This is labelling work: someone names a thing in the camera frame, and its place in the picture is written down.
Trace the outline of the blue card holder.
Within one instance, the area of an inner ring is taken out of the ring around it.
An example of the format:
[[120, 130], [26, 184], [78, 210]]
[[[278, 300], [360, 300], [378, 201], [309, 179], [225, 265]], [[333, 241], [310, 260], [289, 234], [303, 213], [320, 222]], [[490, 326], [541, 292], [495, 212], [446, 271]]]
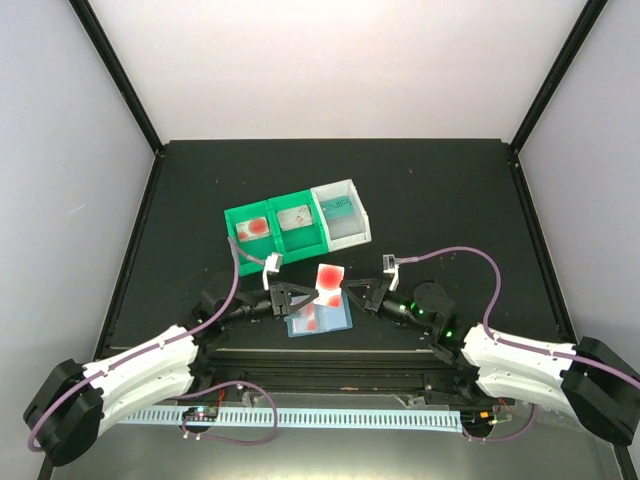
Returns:
[[351, 312], [345, 307], [344, 303], [338, 308], [315, 305], [315, 313], [318, 320], [318, 330], [314, 333], [295, 334], [292, 331], [292, 320], [284, 319], [288, 336], [290, 338], [303, 337], [348, 330], [353, 327]]

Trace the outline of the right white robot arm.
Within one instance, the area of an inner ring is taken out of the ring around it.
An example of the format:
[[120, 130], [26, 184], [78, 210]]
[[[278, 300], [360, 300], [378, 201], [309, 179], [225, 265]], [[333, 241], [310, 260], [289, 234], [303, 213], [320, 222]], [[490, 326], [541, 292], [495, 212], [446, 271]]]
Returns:
[[611, 444], [630, 445], [639, 425], [639, 374], [604, 342], [532, 340], [482, 324], [458, 323], [455, 303], [433, 281], [410, 297], [383, 279], [345, 280], [343, 290], [362, 311], [408, 326], [425, 336], [442, 362], [467, 369], [454, 379], [457, 396], [476, 403], [483, 397], [533, 403], [570, 415], [587, 431]]

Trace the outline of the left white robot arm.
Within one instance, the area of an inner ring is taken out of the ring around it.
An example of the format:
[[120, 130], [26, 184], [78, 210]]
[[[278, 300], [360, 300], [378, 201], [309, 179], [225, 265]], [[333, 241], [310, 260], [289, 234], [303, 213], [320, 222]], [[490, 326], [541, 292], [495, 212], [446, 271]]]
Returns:
[[140, 409], [170, 398], [207, 397], [215, 376], [207, 369], [205, 352], [224, 323], [283, 318], [317, 297], [314, 288], [282, 281], [241, 292], [237, 279], [224, 296], [221, 278], [214, 276], [182, 323], [110, 358], [56, 365], [23, 414], [30, 429], [28, 449], [64, 466]]

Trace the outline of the teal VIP card stack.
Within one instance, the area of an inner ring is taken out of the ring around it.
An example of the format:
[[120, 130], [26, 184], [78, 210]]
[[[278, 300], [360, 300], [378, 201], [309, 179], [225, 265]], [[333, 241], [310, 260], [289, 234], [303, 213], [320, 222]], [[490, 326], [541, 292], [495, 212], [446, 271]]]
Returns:
[[322, 201], [320, 207], [326, 221], [351, 216], [355, 212], [349, 196], [338, 196]]

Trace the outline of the middle green bin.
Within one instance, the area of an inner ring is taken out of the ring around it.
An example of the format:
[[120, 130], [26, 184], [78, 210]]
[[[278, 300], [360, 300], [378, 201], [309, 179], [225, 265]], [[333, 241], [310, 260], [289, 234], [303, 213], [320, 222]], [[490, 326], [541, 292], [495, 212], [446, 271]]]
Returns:
[[280, 229], [282, 240], [281, 254], [283, 255], [285, 264], [317, 257], [328, 252], [325, 231], [321, 224], [320, 215], [310, 189], [272, 197], [267, 201], [274, 210], [277, 227], [279, 227], [277, 219], [277, 212], [279, 210], [299, 205], [308, 205], [313, 215], [313, 224], [311, 226], [285, 232]]

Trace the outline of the green bin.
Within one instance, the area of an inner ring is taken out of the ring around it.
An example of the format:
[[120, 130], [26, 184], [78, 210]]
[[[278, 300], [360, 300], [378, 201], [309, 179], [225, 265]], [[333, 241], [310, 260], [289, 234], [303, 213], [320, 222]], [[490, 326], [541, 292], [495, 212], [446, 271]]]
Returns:
[[[260, 216], [267, 218], [271, 235], [255, 241], [240, 242], [236, 236], [236, 224]], [[247, 255], [264, 261], [271, 253], [282, 252], [281, 230], [276, 226], [274, 210], [267, 200], [227, 209], [224, 211], [224, 218], [229, 236], [234, 239], [238, 248]]]
[[272, 197], [267, 201], [274, 210], [277, 227], [279, 227], [277, 219], [277, 212], [279, 210], [299, 205], [308, 205], [313, 215], [313, 224], [311, 226], [285, 232], [280, 229], [282, 240], [281, 254], [283, 255], [285, 264], [317, 257], [328, 252], [325, 231], [321, 224], [320, 215], [310, 189]]

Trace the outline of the white translucent bin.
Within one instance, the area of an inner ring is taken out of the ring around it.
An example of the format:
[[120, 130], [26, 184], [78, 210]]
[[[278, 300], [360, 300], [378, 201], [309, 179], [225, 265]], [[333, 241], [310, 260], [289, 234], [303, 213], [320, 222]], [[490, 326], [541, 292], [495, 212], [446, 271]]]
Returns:
[[320, 215], [329, 252], [372, 240], [368, 214], [351, 179], [312, 187], [310, 192]]

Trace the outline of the left green bin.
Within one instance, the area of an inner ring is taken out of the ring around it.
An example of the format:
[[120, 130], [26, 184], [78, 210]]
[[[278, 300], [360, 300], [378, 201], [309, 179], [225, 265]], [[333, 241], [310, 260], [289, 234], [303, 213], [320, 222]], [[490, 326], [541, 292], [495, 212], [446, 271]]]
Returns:
[[[260, 216], [267, 218], [271, 235], [255, 241], [240, 242], [236, 236], [236, 224]], [[282, 252], [281, 230], [276, 226], [274, 210], [267, 200], [227, 209], [224, 211], [224, 218], [229, 236], [234, 239], [238, 248], [247, 255], [264, 261], [271, 253]]]

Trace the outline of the left controller board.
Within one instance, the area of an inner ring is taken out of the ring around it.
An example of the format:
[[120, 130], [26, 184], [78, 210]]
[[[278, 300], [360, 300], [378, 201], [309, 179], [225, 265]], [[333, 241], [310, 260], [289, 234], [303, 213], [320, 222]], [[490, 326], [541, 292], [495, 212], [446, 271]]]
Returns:
[[187, 422], [213, 422], [218, 416], [218, 408], [215, 406], [192, 406], [182, 414], [182, 419]]

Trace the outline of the controller board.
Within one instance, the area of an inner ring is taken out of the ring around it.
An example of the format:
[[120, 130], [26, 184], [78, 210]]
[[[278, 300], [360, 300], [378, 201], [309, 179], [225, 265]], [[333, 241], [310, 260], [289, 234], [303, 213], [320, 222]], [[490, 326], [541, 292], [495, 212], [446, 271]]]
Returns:
[[187, 422], [213, 422], [218, 416], [218, 408], [215, 406], [192, 406], [182, 414], [182, 419]]
[[513, 415], [511, 413], [501, 413], [500, 411], [494, 410], [461, 411], [460, 419], [465, 427], [495, 426], [511, 421]]

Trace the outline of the right controller board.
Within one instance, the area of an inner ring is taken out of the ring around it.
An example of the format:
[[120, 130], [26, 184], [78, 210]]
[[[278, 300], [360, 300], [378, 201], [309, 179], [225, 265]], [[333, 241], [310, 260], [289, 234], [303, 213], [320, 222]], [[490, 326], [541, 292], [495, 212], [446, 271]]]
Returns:
[[465, 427], [495, 426], [511, 421], [513, 415], [511, 413], [501, 413], [500, 411], [494, 410], [461, 411], [460, 419]]

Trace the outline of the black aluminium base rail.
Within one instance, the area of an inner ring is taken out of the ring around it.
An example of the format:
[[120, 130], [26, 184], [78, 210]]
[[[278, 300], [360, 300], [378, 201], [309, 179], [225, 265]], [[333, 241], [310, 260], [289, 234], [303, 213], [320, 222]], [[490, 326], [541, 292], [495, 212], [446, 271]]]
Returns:
[[472, 408], [499, 403], [473, 384], [474, 369], [447, 365], [428, 350], [211, 347], [198, 356], [194, 370], [198, 387], [243, 380], [270, 393], [399, 394]]

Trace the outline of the left black frame post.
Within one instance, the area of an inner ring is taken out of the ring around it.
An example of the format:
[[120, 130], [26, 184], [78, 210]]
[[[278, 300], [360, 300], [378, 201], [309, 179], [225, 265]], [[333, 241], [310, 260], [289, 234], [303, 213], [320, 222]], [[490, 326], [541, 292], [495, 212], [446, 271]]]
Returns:
[[151, 151], [157, 155], [163, 150], [164, 145], [91, 3], [87, 0], [70, 0], [69, 4], [106, 67]]

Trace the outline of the black frame post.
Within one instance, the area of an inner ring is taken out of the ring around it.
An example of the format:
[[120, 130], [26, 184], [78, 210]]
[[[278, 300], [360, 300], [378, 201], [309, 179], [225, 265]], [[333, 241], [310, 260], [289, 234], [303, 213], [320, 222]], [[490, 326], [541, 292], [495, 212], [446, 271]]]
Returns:
[[91, 3], [87, 0], [70, 0], [69, 4], [106, 67], [151, 151], [157, 155], [163, 150], [164, 145]]
[[585, 2], [509, 144], [514, 154], [523, 150], [607, 4], [607, 0]]

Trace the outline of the right black frame post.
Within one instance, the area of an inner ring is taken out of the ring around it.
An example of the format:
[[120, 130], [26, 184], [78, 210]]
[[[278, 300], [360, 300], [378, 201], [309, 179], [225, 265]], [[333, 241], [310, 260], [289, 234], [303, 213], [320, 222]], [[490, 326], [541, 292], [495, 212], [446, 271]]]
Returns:
[[585, 2], [509, 144], [514, 154], [523, 150], [607, 4], [607, 0]]

